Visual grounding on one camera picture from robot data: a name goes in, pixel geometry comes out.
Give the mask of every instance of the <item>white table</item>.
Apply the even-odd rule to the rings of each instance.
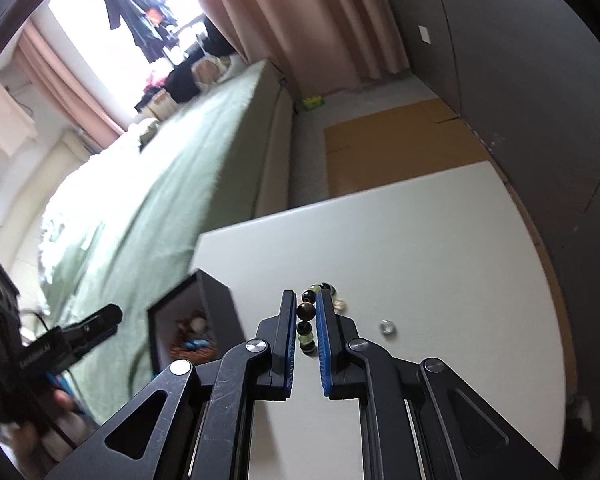
[[[443,359],[558,463],[558,323],[533,243],[488,162],[205,234],[192,266],[229,286],[247,338],[284,289],[332,283],[361,336],[401,359]],[[397,325],[394,339],[381,335],[382,319]],[[358,403],[323,397],[317,358],[296,349],[292,398],[256,407],[251,449],[253,479],[362,479]]]

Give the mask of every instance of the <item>black jacket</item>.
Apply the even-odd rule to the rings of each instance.
[[[140,47],[149,63],[164,56],[164,46],[173,46],[164,27],[176,25],[176,20],[165,2],[166,0],[104,0],[109,15],[109,27],[112,30],[118,28],[122,17],[135,44]],[[154,27],[146,16],[146,12],[152,7],[164,16],[158,28]]]

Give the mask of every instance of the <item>blue gripper pad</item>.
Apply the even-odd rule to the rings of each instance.
[[[324,396],[331,393],[331,347],[329,345],[329,332],[327,320],[324,315],[322,294],[315,295],[315,329],[318,332],[318,358],[320,359],[320,379]]]
[[[291,387],[294,384],[294,356],[296,354],[296,295],[292,301],[292,310],[289,315],[289,330],[286,342],[285,363],[285,390],[286,396],[291,397]]]

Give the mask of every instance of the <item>gray floor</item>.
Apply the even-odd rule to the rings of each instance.
[[[326,104],[294,117],[291,140],[289,207],[329,197],[324,129],[358,117],[409,105],[437,96],[411,72],[365,85],[359,90],[337,92]]]

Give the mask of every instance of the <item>bed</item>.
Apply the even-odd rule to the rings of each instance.
[[[51,321],[123,311],[118,334],[72,368],[97,421],[151,380],[146,310],[186,277],[200,234],[286,209],[291,121],[282,76],[262,61],[179,110],[141,153],[130,130],[49,201],[45,229],[62,224],[41,245]]]

